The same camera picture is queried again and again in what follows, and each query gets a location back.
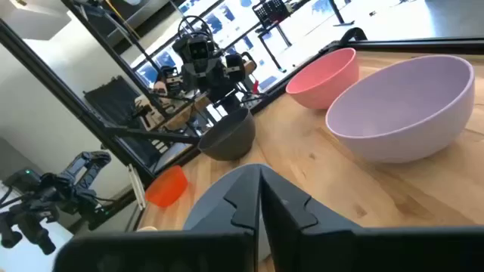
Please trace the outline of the black background chair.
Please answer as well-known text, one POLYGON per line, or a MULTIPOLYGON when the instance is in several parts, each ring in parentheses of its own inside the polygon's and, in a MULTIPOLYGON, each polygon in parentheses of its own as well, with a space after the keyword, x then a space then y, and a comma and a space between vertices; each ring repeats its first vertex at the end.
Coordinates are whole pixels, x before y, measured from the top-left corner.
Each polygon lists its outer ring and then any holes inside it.
POLYGON ((262 43, 262 46, 268 53, 274 65, 278 68, 280 72, 285 73, 286 70, 281 67, 276 57, 267 46, 264 40, 264 36, 269 34, 273 29, 276 29, 279 32, 286 46, 289 48, 292 45, 282 28, 280 27, 280 23, 282 23, 290 16, 290 12, 288 11, 287 6, 283 2, 283 0, 260 0, 258 4, 252 7, 252 10, 259 19, 259 22, 262 26, 261 29, 258 29, 256 31, 258 33, 258 39, 262 43))

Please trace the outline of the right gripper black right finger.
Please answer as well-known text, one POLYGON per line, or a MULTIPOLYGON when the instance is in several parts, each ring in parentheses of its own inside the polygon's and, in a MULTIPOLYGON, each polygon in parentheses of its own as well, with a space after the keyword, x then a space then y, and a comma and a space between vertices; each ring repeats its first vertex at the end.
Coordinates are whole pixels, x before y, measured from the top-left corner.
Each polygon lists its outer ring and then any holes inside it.
POLYGON ((260 181, 276 272, 484 272, 484 226, 362 227, 270 168, 260 181))

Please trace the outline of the blue-grey bowl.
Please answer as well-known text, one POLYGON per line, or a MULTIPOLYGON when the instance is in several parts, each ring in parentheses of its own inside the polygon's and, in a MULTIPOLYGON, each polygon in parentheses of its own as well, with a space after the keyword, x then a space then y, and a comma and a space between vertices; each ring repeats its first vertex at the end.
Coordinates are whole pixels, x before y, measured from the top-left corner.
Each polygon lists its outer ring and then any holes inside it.
MULTIPOLYGON (((192 207, 183 230, 190 230, 204 219, 217 205, 223 196, 229 191, 233 183, 239 176, 249 168, 268 168, 271 167, 265 163, 249 163, 233 168, 223 174, 217 181, 211 184, 207 191, 198 199, 192 207)), ((263 216, 259 216, 259 241, 258 241, 258 262, 264 261, 271 254, 268 236, 265 230, 263 216)))

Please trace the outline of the pink bowl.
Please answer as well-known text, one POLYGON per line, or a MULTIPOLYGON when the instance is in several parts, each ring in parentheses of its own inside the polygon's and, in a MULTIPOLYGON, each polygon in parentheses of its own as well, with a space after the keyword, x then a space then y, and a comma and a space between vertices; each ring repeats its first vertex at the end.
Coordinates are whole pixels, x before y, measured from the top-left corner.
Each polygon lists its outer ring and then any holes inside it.
POLYGON ((359 66, 353 48, 341 48, 323 55, 300 70, 285 91, 298 104, 316 110, 328 109, 359 80, 359 66))

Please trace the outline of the red translucent plastic bowl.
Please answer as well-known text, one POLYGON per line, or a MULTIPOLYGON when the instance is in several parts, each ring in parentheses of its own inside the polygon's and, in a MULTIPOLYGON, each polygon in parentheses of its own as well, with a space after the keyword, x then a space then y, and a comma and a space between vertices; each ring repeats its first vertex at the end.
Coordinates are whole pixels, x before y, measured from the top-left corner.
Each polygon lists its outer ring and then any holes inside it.
POLYGON ((166 208, 178 200, 188 187, 188 179, 180 165, 174 165, 159 175, 145 191, 145 199, 166 208))

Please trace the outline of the lavender bowl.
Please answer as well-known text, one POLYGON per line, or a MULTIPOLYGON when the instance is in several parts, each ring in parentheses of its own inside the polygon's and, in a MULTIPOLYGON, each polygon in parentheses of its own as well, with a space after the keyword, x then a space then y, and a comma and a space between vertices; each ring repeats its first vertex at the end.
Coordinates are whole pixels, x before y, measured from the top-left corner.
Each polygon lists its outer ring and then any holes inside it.
POLYGON ((473 111, 476 73, 462 57, 394 63, 346 89, 326 115, 329 131, 371 162, 411 162, 446 148, 473 111))

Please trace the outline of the dark charcoal bowl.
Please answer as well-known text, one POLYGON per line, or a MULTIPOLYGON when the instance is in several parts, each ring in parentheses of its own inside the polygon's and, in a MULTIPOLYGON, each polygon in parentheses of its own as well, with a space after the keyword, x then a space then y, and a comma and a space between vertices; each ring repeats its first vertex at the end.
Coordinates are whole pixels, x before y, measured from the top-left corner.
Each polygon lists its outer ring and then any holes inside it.
POLYGON ((239 108, 220 119, 200 139, 197 148, 217 161, 234 161, 252 148, 256 124, 251 111, 239 108))

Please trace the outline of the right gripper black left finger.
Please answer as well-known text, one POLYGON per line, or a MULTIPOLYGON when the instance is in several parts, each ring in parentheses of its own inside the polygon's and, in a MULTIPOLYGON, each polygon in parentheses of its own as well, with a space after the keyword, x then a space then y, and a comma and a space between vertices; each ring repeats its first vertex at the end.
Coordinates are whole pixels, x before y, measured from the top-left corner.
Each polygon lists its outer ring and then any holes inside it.
POLYGON ((249 165, 189 230, 95 233, 69 241, 53 272, 255 272, 259 168, 249 165))

